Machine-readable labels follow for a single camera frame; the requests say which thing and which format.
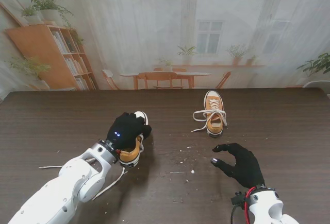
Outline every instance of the wall mural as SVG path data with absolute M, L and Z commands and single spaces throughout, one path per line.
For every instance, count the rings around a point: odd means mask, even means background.
M 3 61 L 28 76 L 30 90 L 290 88 L 330 79 L 330 0 L 0 6 L 16 23 L 1 29 L 22 55 Z

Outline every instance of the black glove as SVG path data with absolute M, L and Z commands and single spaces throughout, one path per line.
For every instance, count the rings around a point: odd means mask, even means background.
M 151 127 L 144 124 L 143 117 L 136 118 L 134 113 L 124 112 L 110 127 L 107 140 L 112 142 L 113 149 L 134 149 L 136 137 L 143 134 L 146 139 L 150 132 Z
M 246 188 L 265 184 L 258 161 L 251 151 L 243 148 L 238 143 L 222 144 L 213 149 L 213 152 L 220 151 L 228 151 L 236 159 L 235 166 L 230 166 L 220 159 L 211 160 L 211 163 L 228 177 L 236 179 L 238 183 Z

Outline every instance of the window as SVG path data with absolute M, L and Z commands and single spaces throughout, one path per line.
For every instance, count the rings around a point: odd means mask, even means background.
M 218 52 L 222 26 L 222 21 L 198 21 L 196 50 L 199 54 Z
M 274 53 L 277 49 L 277 46 L 284 34 L 285 29 L 287 28 L 288 21 L 274 21 L 271 31 L 268 34 L 265 45 L 263 47 L 264 54 Z

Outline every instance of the wooden table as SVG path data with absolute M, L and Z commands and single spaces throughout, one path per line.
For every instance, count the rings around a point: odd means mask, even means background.
M 195 81 L 194 81 L 195 76 L 209 76 L 209 75 L 211 75 L 210 73 L 202 73 L 202 72 L 175 72 L 175 73 L 177 74 L 178 79 L 188 80 L 188 86 L 189 86 L 190 89 L 195 87 Z M 133 77 L 134 89 L 135 90 L 139 89 L 139 87 L 138 87 L 138 80 L 140 79 L 139 73 L 120 74 L 120 76 Z
M 138 166 L 80 205 L 71 224 L 229 223 L 230 198 L 245 189 L 209 162 L 234 162 L 211 151 L 227 142 L 253 151 L 285 213 L 300 223 L 328 223 L 330 100 L 316 89 L 221 89 L 228 128 L 213 139 L 205 131 L 190 133 L 203 126 L 192 113 L 203 108 L 206 92 L 11 93 L 0 105 L 1 223 L 59 172 L 38 166 L 63 165 L 104 139 L 122 112 L 137 110 L 148 114 L 153 128 Z M 106 184 L 120 172 L 116 164 Z M 245 223 L 241 209 L 234 222 Z

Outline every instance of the white rubber sole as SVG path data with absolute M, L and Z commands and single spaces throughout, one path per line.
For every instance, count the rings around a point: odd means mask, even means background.
M 148 121 L 148 117 L 147 117 L 145 112 L 137 111 L 137 112 L 135 112 L 135 115 L 136 115 L 137 118 L 138 117 L 143 117 L 144 118 L 144 124 L 148 125 L 149 121 Z M 139 163 L 140 153 L 142 153 L 144 151 L 144 147 L 143 147 L 144 137 L 143 137 L 142 134 L 140 134 L 140 136 L 142 138 L 142 141 L 141 141 L 141 144 L 140 144 L 140 152 L 139 152 L 138 156 L 130 162 L 123 162 L 123 161 L 119 160 L 119 162 L 122 166 L 124 166 L 124 167 L 135 167 Z
M 214 90 L 210 90 L 210 91 L 208 91 L 208 92 L 205 94 L 205 97 L 204 97 L 204 109 L 206 110 L 206 97 L 207 97 L 208 93 L 209 93 L 209 92 L 212 92 L 212 91 L 217 93 L 218 97 L 220 98 L 222 108 L 225 109 L 224 106 L 223 106 L 223 102 L 222 102 L 222 98 L 221 98 L 220 94 L 219 94 L 217 91 L 214 91 Z M 223 131 L 223 128 L 222 128 L 222 130 L 221 130 L 219 133 L 212 133 L 211 131 L 209 131 L 209 129 L 208 129 L 207 126 L 206 126 L 206 132 L 207 132 L 207 134 L 208 134 L 209 136 L 211 136 L 211 137 L 218 137 L 218 136 L 220 136 L 221 133 L 222 133 L 222 131 Z

